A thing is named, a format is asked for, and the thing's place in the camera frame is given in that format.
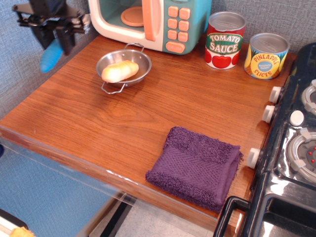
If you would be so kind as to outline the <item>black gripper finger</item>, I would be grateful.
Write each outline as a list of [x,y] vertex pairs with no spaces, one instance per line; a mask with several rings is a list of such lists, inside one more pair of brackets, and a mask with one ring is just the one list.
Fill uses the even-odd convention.
[[69,55],[75,46],[75,36],[66,27],[57,27],[56,34],[65,55]]
[[54,32],[50,29],[35,26],[32,26],[31,29],[43,49],[47,49],[55,39]]

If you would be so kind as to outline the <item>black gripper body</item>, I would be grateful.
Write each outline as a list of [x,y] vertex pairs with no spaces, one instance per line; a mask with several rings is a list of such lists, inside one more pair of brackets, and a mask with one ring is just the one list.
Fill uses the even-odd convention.
[[84,13],[67,5],[65,0],[30,0],[15,4],[12,10],[17,13],[20,26],[39,27],[55,30],[58,27],[74,33],[84,33]]

